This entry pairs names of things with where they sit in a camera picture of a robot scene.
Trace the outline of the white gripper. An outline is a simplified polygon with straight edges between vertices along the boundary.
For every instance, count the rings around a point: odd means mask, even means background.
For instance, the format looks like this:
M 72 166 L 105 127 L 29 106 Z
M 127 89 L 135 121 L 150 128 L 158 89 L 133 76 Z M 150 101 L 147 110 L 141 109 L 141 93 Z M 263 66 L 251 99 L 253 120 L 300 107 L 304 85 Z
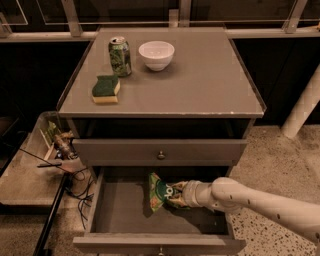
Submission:
M 182 192 L 182 197 L 168 199 L 174 206 L 208 208 L 212 204 L 211 183 L 195 180 L 180 181 L 173 184 L 172 187 Z

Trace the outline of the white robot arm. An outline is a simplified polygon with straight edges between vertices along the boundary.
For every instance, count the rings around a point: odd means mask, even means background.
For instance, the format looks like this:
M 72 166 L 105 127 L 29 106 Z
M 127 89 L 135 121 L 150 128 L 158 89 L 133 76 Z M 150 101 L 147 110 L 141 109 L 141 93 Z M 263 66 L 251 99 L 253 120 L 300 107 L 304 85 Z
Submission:
M 288 138 L 296 136 L 319 101 L 320 65 L 282 126 L 282 133 Z M 173 204 L 190 208 L 205 207 L 222 212 L 248 208 L 319 246 L 319 204 L 251 189 L 226 177 L 218 178 L 212 183 L 181 181 L 173 187 L 178 190 L 177 194 L 169 198 Z

